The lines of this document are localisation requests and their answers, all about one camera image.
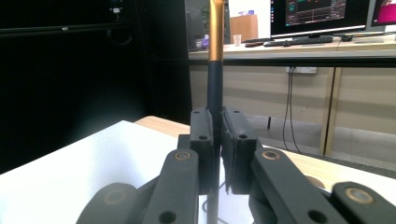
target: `wall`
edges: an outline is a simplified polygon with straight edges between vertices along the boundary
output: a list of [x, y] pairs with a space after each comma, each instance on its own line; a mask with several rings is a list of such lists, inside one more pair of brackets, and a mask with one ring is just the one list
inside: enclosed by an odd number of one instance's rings
[[396, 134], [394, 68], [343, 68], [335, 126]]
[[[293, 79], [293, 118], [321, 123], [330, 69]], [[206, 105], [207, 67], [191, 66], [193, 108]], [[250, 115], [283, 119], [288, 97], [285, 67], [224, 66], [223, 104]]]
[[396, 31], [396, 25], [389, 25], [385, 27], [385, 32]]
[[239, 11], [253, 9], [257, 14], [259, 37], [269, 37], [270, 27], [270, 0], [229, 0], [230, 17], [237, 17]]

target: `desk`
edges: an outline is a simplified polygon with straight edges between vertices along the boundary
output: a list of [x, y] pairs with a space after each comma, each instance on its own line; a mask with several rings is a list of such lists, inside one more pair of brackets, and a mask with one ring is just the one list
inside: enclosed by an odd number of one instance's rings
[[[102, 187], [123, 182], [139, 188], [157, 176], [176, 136], [189, 126], [147, 117], [121, 121], [36, 161], [0, 175], [0, 223], [76, 223], [84, 206]], [[396, 180], [288, 153], [306, 174], [326, 189], [338, 181], [362, 183], [396, 204]], [[221, 170], [220, 181], [224, 181]], [[200, 196], [203, 204], [205, 196]], [[248, 196], [219, 196], [219, 216], [229, 223], [251, 223]], [[205, 213], [200, 208], [200, 222]]]
[[[206, 105], [206, 64], [207, 52], [190, 53], [193, 108]], [[236, 107], [250, 115], [279, 119], [285, 117], [286, 110], [288, 77], [285, 66], [318, 67], [318, 72], [313, 76], [294, 76], [294, 119], [321, 124], [319, 149], [316, 152], [309, 151], [310, 153], [331, 155], [334, 126], [344, 123], [347, 125], [342, 127], [396, 134], [396, 129], [391, 128], [396, 126], [396, 112], [394, 116], [378, 118], [382, 113], [372, 113], [371, 110], [366, 114], [375, 116], [373, 120], [367, 119], [367, 116], [364, 119], [345, 116], [345, 113], [350, 115], [350, 107], [345, 106], [344, 99], [350, 99], [353, 92], [346, 91], [351, 85], [342, 84], [344, 77], [349, 74], [364, 74], [363, 79], [368, 77], [373, 80], [370, 88], [373, 94], [367, 92], [366, 95], [378, 95], [375, 91], [382, 91], [387, 97], [380, 101], [381, 104], [393, 108], [395, 92], [390, 90], [391, 87], [383, 91], [381, 85], [375, 83], [387, 82], [390, 86], [390, 83], [396, 83], [395, 35], [357, 37], [352, 42], [341, 42], [335, 37], [330, 44], [313, 47], [247, 49], [243, 45], [227, 45], [224, 48], [224, 65], [225, 105]], [[367, 81], [364, 83], [363, 80], [361, 86], [363, 85], [367, 86]], [[368, 99], [371, 102], [364, 102], [366, 108], [379, 108], [376, 106], [377, 98]]]

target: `electrical outlet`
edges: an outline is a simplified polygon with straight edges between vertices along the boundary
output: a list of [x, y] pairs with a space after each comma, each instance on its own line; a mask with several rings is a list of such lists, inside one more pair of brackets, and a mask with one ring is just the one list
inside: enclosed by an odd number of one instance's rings
[[[286, 67], [286, 73], [289, 73], [290, 68]], [[316, 74], [317, 68], [316, 67], [295, 67], [293, 69], [294, 74]]]
[[317, 68], [316, 67], [301, 67], [300, 72], [305, 73], [305, 74], [316, 74]]

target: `cup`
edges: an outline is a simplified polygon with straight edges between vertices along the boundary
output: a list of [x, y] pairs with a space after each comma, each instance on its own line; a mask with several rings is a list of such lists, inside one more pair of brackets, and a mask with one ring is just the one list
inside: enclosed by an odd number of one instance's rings
[[196, 39], [195, 40], [195, 47], [200, 49], [201, 46], [202, 46], [202, 41], [203, 41], [203, 39]]
[[241, 46], [241, 39], [242, 39], [242, 35], [234, 35], [234, 36], [233, 36], [233, 44], [234, 44], [236, 47]]

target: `gold rod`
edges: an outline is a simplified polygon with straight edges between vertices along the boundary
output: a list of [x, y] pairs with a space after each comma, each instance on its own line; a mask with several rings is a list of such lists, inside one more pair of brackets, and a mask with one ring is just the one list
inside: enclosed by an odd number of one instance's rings
[[224, 0], [210, 0], [209, 61], [223, 60]]

